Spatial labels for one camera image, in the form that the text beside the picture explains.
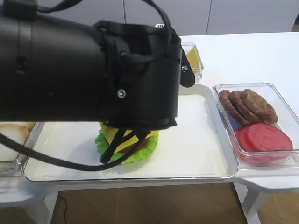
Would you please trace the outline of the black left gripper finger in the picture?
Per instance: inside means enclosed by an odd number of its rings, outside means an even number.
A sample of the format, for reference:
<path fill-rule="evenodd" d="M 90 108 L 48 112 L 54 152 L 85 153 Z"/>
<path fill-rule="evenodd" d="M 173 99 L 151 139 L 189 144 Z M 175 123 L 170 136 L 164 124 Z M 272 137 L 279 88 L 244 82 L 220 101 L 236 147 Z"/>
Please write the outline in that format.
<path fill-rule="evenodd" d="M 119 129 L 116 132 L 116 135 L 114 136 L 108 149 L 102 154 L 102 156 L 100 158 L 101 163 L 108 163 L 111 160 L 111 158 L 112 158 L 113 154 L 115 153 L 116 148 L 120 144 L 121 139 L 123 138 L 125 132 L 126 132 L 125 129 Z"/>

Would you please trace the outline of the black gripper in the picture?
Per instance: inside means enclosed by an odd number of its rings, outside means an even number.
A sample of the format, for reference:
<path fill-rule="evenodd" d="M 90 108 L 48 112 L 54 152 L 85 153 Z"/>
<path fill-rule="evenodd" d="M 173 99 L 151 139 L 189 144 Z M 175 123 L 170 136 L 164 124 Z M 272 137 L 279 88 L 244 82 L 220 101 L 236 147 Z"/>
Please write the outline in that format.
<path fill-rule="evenodd" d="M 129 129 L 126 137 L 134 134 L 129 146 L 145 133 L 132 130 L 175 126 L 179 88 L 195 82 L 192 72 L 181 69 L 186 57 L 176 31 L 167 25 L 156 28 L 110 21 L 99 21 L 94 27 L 101 34 L 107 62 L 98 121 Z M 146 133 L 144 140 L 152 136 L 152 131 Z M 138 151 L 151 152 L 148 141 Z"/>

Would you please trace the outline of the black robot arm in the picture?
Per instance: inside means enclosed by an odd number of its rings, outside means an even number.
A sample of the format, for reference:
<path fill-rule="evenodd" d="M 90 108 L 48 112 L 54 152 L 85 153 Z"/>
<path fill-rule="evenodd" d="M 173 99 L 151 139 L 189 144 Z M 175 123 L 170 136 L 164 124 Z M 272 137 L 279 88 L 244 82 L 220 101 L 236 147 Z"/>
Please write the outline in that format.
<path fill-rule="evenodd" d="M 57 159 L 1 135 L 28 157 L 82 171 L 128 159 L 155 130 L 175 126 L 179 87 L 195 76 L 173 28 L 99 21 L 87 26 L 38 15 L 0 16 L 0 119 L 100 121 L 116 134 L 91 166 Z"/>

